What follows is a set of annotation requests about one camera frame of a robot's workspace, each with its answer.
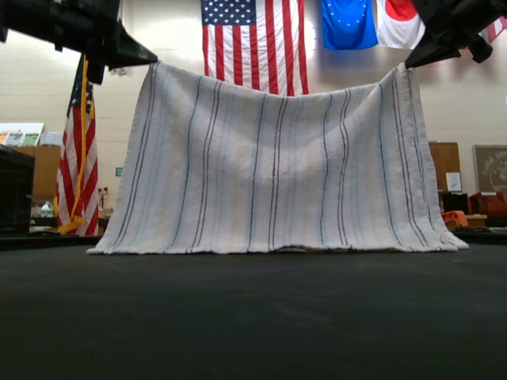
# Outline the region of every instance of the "bulletin board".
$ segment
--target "bulletin board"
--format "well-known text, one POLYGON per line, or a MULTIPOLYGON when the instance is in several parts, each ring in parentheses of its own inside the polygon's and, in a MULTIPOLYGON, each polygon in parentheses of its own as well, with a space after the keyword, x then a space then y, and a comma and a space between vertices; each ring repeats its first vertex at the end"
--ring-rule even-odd
POLYGON ((474 156, 478 190, 507 195, 507 146, 476 145, 474 156))
POLYGON ((457 142, 430 142, 439 192, 462 192, 457 142))

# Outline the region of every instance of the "red circle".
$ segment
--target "red circle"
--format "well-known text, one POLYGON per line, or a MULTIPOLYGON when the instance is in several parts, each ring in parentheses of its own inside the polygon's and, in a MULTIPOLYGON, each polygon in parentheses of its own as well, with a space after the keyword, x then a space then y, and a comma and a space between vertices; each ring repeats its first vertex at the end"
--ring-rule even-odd
POLYGON ((397 21, 409 21, 417 16, 417 10, 411 0, 386 0, 386 12, 397 21))

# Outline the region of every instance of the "japanese flag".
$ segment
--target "japanese flag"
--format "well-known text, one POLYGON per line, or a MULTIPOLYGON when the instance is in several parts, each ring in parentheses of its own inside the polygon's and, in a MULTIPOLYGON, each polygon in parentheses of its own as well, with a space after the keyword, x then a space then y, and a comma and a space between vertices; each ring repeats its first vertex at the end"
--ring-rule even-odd
POLYGON ((425 34, 425 24, 410 0, 377 0, 379 44, 414 49, 425 34))

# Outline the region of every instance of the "wooden cabinet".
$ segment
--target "wooden cabinet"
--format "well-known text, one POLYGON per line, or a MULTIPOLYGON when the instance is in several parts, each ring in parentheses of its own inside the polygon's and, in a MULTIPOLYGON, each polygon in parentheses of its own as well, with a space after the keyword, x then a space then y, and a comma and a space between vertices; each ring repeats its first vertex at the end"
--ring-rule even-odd
POLYGON ((35 158, 33 198, 52 200, 56 195, 56 174, 60 163, 59 146, 19 146, 16 151, 35 158))
POLYGON ((439 192, 448 192, 446 173, 461 173, 457 142, 430 142, 439 192))

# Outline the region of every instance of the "flag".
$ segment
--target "flag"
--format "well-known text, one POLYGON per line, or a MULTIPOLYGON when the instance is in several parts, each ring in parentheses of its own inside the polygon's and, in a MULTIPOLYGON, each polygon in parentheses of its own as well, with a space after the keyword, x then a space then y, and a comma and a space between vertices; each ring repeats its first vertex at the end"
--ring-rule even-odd
POLYGON ((322 31, 324 47, 330 50, 377 45, 372 0, 322 0, 322 31))
POLYGON ((507 29, 507 19, 505 19, 505 17, 502 16, 498 20, 496 20, 493 24, 488 26, 484 34, 486 35, 487 41, 491 44, 506 29, 507 29))
POLYGON ((383 46, 414 49, 425 34, 425 24, 411 0, 377 0, 377 36, 383 46))
POLYGON ((62 234, 98 234, 98 163, 95 139, 93 85, 88 82, 88 61, 82 55, 71 102, 56 177, 58 230, 62 234))
POLYGON ((280 95, 308 93, 304 0, 201 0, 204 74, 280 95))

